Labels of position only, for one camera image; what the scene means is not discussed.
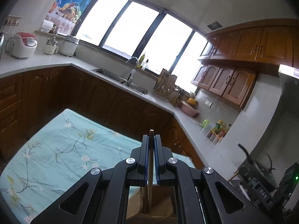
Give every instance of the triangular cutout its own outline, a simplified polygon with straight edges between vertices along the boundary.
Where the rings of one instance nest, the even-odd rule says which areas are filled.
[[[72,215],[77,214],[88,185],[89,184],[85,182],[79,188],[77,188],[76,191],[74,191],[64,202],[60,204],[60,209]]]
[[[227,214],[231,214],[244,207],[243,202],[231,193],[221,182],[216,182],[215,185]]]

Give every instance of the paper towel roll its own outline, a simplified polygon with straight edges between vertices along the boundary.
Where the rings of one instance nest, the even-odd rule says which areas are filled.
[[[40,31],[48,33],[53,28],[54,23],[48,20],[44,20],[40,27]]]

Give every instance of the faucet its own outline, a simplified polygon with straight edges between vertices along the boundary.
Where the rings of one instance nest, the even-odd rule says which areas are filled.
[[[3,41],[4,41],[4,33],[0,33],[0,61],[2,55]]]
[[[136,61],[135,67],[134,67],[134,69],[131,71],[131,73],[130,73],[130,75],[129,75],[127,81],[124,83],[124,85],[130,84],[130,83],[132,82],[132,80],[133,80],[133,76],[134,76],[135,71],[136,71],[135,69],[136,69],[136,67],[137,67],[137,65],[138,65],[138,58],[135,57],[135,56],[132,56],[132,57],[131,57],[130,59],[128,59],[127,62],[126,62],[126,64],[128,64],[129,62],[134,61],[134,60]]]

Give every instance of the red and white rice cooker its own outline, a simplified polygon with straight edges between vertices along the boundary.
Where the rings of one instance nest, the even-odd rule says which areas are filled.
[[[37,47],[37,39],[33,34],[18,32],[13,37],[11,54],[17,58],[27,58],[33,55]]]

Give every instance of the range hood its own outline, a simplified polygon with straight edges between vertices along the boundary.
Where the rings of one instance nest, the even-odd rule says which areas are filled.
[[[284,109],[299,118],[299,69],[280,65],[278,74]]]

